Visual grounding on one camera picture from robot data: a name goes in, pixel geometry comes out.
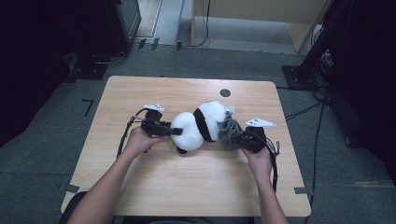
gray carpet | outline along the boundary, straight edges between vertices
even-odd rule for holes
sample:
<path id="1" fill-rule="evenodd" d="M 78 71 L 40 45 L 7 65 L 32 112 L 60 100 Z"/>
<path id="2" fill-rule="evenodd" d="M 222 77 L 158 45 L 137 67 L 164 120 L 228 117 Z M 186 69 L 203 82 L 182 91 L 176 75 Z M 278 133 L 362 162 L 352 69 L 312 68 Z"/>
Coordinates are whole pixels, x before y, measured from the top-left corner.
<path id="1" fill-rule="evenodd" d="M 63 83 L 26 132 L 0 148 L 0 223 L 57 223 L 68 184 L 110 76 L 197 77 L 268 80 L 285 87 L 281 65 L 299 65 L 303 56 L 218 49 L 134 47 L 111 64 L 103 80 Z M 285 115 L 317 102 L 311 91 L 278 90 Z M 92 109 L 85 117 L 89 103 Z M 288 121 L 305 185 L 311 194 L 314 143 L 320 106 Z M 382 161 L 365 148 L 345 146 L 330 105 L 318 138 L 316 196 L 309 223 L 395 223 L 396 190 Z M 289 217 L 304 223 L 303 217 Z M 216 219 L 227 223 L 227 219 Z"/>

floor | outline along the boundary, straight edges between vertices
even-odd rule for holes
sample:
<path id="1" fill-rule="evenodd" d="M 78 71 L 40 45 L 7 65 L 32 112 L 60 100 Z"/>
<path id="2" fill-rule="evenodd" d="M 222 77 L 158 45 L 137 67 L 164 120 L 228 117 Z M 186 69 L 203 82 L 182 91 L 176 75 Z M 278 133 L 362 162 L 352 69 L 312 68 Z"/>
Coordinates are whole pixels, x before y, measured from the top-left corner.
<path id="1" fill-rule="evenodd" d="M 142 23 L 136 40 L 146 38 L 149 42 L 160 38 L 159 44 L 176 45 L 181 42 L 183 46 L 191 45 L 192 0 L 140 0 L 139 6 Z M 283 22 L 209 17 L 208 27 L 208 40 L 202 48 L 296 54 Z M 205 18 L 195 17 L 194 45 L 202 43 L 205 34 Z M 309 52 L 310 42 L 309 39 L 301 54 Z"/>

gray fabric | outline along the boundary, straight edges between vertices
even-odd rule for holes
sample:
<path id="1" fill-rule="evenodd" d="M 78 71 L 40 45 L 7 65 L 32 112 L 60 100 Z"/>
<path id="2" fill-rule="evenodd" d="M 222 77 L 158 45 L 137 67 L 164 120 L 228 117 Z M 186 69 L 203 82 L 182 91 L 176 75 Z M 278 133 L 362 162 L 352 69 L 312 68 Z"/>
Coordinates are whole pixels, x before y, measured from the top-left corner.
<path id="1" fill-rule="evenodd" d="M 223 122 L 218 122 L 219 126 L 219 140 L 225 142 L 226 151 L 233 151 L 240 148 L 236 141 L 236 136 L 240 135 L 243 130 L 236 119 L 231 115 L 227 116 Z"/>

white plush toy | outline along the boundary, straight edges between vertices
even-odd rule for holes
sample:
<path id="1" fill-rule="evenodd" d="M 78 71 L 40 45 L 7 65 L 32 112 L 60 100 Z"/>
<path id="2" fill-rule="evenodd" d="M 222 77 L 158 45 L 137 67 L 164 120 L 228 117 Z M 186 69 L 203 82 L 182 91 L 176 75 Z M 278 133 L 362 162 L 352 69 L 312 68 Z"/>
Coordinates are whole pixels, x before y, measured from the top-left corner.
<path id="1" fill-rule="evenodd" d="M 200 105 L 194 113 L 183 112 L 172 121 L 171 128 L 183 129 L 181 135 L 172 135 L 181 154 L 200 147 L 204 141 L 219 140 L 219 122 L 233 114 L 233 106 L 224 106 L 217 101 L 209 101 Z"/>

human arm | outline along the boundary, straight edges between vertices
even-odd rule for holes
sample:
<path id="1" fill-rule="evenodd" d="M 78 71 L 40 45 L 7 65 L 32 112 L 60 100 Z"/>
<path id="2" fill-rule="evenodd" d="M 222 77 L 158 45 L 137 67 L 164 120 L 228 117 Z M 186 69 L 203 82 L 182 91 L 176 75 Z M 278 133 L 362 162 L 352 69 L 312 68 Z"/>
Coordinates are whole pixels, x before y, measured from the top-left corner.
<path id="1" fill-rule="evenodd" d="M 67 223 L 107 223 L 132 161 L 164 137 L 148 137 L 140 127 L 131 130 L 128 142 L 105 174 L 78 203 Z"/>
<path id="2" fill-rule="evenodd" d="M 259 191 L 262 224 L 289 223 L 272 187 L 270 179 L 272 163 L 268 149 L 264 147 L 258 153 L 251 153 L 244 148 L 242 151 L 247 157 L 248 166 Z"/>

